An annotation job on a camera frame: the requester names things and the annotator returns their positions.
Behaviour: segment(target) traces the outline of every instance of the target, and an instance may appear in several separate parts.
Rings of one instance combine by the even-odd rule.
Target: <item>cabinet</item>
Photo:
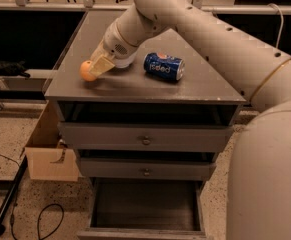
[[[45,97],[94,188],[80,239],[204,239],[199,194],[246,101],[172,30],[144,42],[134,63],[84,82],[79,66],[122,11],[88,12]],[[182,58],[179,82],[149,76],[149,52]]]

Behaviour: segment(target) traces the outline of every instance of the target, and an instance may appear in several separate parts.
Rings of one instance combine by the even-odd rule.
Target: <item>speckled floor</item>
[[[17,162],[44,105],[5,104],[0,113],[0,154]],[[234,143],[244,126],[257,115],[254,111],[244,110],[236,120],[231,140],[217,159],[217,168],[206,183],[201,195],[204,226],[207,235],[214,240],[225,240],[226,193],[229,160]],[[12,179],[17,165],[0,157],[0,179]],[[33,181],[25,172],[19,187],[18,202],[15,207],[14,234],[17,239],[37,239],[37,219],[40,211],[48,204],[59,203],[65,211],[60,228],[48,239],[76,239],[76,232],[88,223],[89,198],[92,192],[89,182],[80,178],[78,182]],[[0,193],[0,205],[4,193]],[[11,208],[5,216],[5,233],[0,239],[13,239],[9,218]],[[52,230],[61,218],[57,207],[51,208],[42,216],[41,236]]]

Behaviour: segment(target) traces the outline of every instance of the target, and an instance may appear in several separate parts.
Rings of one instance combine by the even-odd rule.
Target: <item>gray tabletop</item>
[[[94,82],[79,75],[80,64],[89,59],[109,24],[122,11],[88,12],[45,96],[49,100],[101,102],[225,103],[245,100],[193,48],[173,30],[144,42],[134,63],[127,69],[112,69]],[[185,61],[185,73],[178,82],[148,75],[144,57],[162,52]]]

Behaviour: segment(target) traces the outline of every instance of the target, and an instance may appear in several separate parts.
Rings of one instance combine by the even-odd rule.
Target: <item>desk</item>
[[[192,199],[186,199],[177,191],[174,196],[168,195],[166,200],[177,204],[180,216],[190,214],[188,209],[199,210],[200,188],[210,178],[215,159],[232,134],[233,120],[246,103],[173,30],[144,42],[129,68],[113,69],[95,82],[84,82],[79,76],[79,65],[89,58],[106,27],[121,13],[119,10],[88,13],[45,94],[58,111],[60,132],[66,144],[75,150],[82,175],[100,179],[93,180],[95,197],[90,228],[79,232],[78,236],[80,239],[119,239],[123,234],[124,239],[161,239],[165,234],[166,239],[204,239],[199,212],[195,213],[200,218],[194,222],[195,227],[184,226],[172,233],[157,231],[156,226],[148,231],[141,223],[134,222],[139,216],[130,214],[131,207],[135,207],[131,203],[126,204],[121,214],[122,218],[128,214],[127,223],[95,219],[97,211],[102,215],[111,212],[106,210],[108,206],[97,201],[99,186],[103,186],[101,200],[125,200],[124,193],[119,191],[109,198],[108,193],[113,192],[108,188],[111,184],[116,188],[125,183],[133,185],[131,181],[136,181],[136,186],[146,185],[151,189],[148,193],[156,193],[155,189],[163,188],[168,182],[172,189],[183,189],[183,193],[195,196],[197,201],[193,206]],[[145,73],[144,57],[153,51],[184,59],[185,74],[179,82],[166,82]],[[137,190],[127,192],[129,195],[138,193]],[[105,208],[97,210],[97,205]],[[124,230],[115,228],[116,224]]]

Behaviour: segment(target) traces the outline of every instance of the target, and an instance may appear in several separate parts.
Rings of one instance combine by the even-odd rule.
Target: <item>brown box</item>
[[[47,103],[25,147],[32,180],[78,180],[75,153],[60,145],[58,121],[54,107]]]

